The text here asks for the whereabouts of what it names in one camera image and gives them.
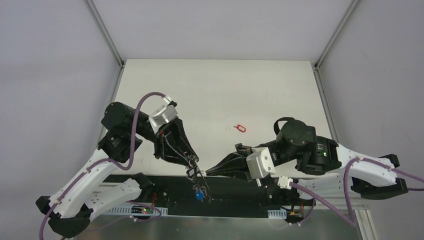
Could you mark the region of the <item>red key tag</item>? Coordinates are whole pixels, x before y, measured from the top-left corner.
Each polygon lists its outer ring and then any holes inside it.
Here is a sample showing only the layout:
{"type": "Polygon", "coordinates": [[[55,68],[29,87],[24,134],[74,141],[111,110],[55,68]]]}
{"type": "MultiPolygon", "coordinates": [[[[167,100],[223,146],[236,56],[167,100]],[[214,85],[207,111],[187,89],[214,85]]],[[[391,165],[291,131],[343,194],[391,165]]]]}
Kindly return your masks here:
{"type": "Polygon", "coordinates": [[[233,127],[235,129],[237,129],[241,133],[245,133],[247,131],[247,129],[244,126],[240,125],[240,124],[234,125],[233,127]]]}

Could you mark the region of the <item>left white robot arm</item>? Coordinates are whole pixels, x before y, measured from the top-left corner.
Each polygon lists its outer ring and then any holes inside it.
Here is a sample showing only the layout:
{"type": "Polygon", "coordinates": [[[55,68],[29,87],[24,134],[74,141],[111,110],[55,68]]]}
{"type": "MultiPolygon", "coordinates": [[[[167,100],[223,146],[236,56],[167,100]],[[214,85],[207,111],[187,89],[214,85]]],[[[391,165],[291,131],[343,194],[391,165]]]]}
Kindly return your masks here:
{"type": "Polygon", "coordinates": [[[36,200],[36,206],[44,214],[39,238],[44,237],[46,225],[63,239],[73,238],[112,207],[136,199],[149,201],[153,185],[143,173],[110,190],[94,193],[112,172],[131,168],[135,151],[143,140],[153,143],[156,159],[184,166],[187,179],[196,185],[199,158],[189,143],[176,107],[176,102],[168,100],[153,113],[146,114],[121,102],[110,103],[101,120],[107,132],[90,159],[61,190],[36,200]]]}

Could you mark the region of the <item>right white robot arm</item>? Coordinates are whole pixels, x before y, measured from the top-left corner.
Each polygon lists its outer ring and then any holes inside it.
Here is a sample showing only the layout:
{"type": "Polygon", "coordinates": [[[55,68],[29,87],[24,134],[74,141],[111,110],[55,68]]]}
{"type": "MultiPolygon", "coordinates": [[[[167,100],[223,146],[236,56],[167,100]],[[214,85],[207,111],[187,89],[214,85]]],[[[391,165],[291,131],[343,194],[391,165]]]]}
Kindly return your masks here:
{"type": "Polygon", "coordinates": [[[290,205],[310,200],[312,194],[355,192],[363,199],[386,200],[408,192],[406,181],[396,173],[400,164],[395,154],[358,153],[317,135],[313,126],[293,117],[277,119],[273,131],[275,140],[257,146],[236,144],[235,151],[206,174],[277,187],[290,205]]]}

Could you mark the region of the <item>blue key tag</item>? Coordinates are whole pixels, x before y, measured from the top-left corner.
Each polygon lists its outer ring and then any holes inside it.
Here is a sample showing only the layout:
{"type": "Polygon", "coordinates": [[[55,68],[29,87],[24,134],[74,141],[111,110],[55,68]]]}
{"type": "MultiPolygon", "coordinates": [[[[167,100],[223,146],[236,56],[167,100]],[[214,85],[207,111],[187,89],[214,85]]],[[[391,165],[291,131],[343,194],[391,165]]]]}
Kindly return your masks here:
{"type": "Polygon", "coordinates": [[[195,193],[195,198],[196,198],[198,201],[202,201],[202,200],[203,200],[203,198],[204,198],[204,194],[203,194],[203,192],[202,192],[201,190],[198,190],[198,191],[195,193]]]}

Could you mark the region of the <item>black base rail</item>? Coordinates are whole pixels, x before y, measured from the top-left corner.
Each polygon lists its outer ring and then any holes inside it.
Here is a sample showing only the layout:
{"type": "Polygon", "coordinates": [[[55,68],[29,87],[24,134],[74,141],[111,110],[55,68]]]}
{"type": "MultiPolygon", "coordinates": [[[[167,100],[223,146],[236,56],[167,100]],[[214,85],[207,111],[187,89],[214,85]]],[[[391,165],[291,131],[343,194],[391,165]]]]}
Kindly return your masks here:
{"type": "Polygon", "coordinates": [[[200,201],[194,184],[184,176],[148,175],[152,189],[135,199],[139,203],[166,208],[171,216],[267,218],[268,212],[292,206],[310,207],[312,200],[300,199],[296,189],[274,185],[259,187],[255,181],[229,177],[206,177],[210,193],[200,201]]]}

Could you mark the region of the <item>left aluminium frame post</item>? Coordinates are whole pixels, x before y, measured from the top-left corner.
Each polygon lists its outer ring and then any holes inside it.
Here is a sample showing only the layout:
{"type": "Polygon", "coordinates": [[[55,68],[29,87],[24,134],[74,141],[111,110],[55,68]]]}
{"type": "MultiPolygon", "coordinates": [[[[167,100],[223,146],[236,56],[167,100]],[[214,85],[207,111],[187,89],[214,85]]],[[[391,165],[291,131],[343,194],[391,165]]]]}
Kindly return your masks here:
{"type": "Polygon", "coordinates": [[[93,21],[97,27],[97,29],[100,32],[100,35],[102,36],[103,40],[105,41],[105,44],[107,45],[109,51],[111,52],[113,58],[115,59],[116,63],[118,64],[120,69],[124,68],[125,60],[123,60],[121,54],[119,53],[118,48],[116,47],[114,40],[101,16],[101,13],[99,12],[95,2],[93,0],[84,0],[84,3],[87,6],[88,11],[90,12],[93,21]]]}

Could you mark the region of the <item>aluminium frame post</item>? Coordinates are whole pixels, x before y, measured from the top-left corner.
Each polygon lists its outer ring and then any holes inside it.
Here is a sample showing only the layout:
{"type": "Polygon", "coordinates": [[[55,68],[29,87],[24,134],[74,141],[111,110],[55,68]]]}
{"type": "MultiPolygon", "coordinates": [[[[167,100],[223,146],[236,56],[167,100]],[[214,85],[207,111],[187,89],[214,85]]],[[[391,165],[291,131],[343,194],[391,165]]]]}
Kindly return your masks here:
{"type": "Polygon", "coordinates": [[[343,13],[343,15],[342,15],[340,21],[338,22],[335,30],[333,31],[328,42],[326,43],[323,51],[319,55],[318,60],[314,63],[314,67],[315,67],[316,71],[318,71],[321,68],[321,66],[323,65],[324,61],[326,60],[327,56],[329,55],[330,51],[332,50],[334,44],[336,43],[336,41],[338,40],[338,38],[342,34],[342,31],[346,27],[348,21],[351,19],[352,15],[354,14],[355,10],[357,9],[357,7],[360,5],[361,2],[362,2],[361,0],[351,0],[349,2],[347,9],[343,13]]]}
{"type": "Polygon", "coordinates": [[[125,60],[123,60],[121,54],[119,53],[118,48],[116,47],[114,40],[101,16],[101,13],[99,12],[95,2],[93,0],[84,0],[84,3],[87,6],[88,11],[90,12],[93,21],[97,27],[97,29],[100,32],[100,35],[102,36],[103,40],[105,41],[105,44],[107,45],[109,51],[111,52],[113,58],[115,59],[116,63],[118,64],[120,69],[124,68],[125,60]]]}

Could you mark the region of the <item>right aluminium frame post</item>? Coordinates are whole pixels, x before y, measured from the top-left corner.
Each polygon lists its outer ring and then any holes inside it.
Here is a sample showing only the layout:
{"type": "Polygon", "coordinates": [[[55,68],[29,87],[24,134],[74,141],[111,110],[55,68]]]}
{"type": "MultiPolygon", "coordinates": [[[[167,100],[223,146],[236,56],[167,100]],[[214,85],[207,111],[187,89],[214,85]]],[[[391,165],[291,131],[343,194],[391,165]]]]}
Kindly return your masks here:
{"type": "Polygon", "coordinates": [[[326,43],[323,51],[319,55],[318,60],[314,63],[314,67],[315,67],[316,71],[318,71],[321,68],[321,66],[323,65],[324,61],[326,60],[327,56],[329,55],[330,51],[332,50],[334,44],[336,43],[336,41],[338,40],[338,38],[342,34],[342,31],[346,27],[348,21],[351,19],[352,15],[354,14],[355,10],[357,9],[357,7],[360,5],[361,2],[362,2],[361,0],[351,0],[349,2],[347,9],[343,13],[343,15],[342,15],[340,21],[338,22],[335,30],[333,31],[328,42],[326,43]]]}

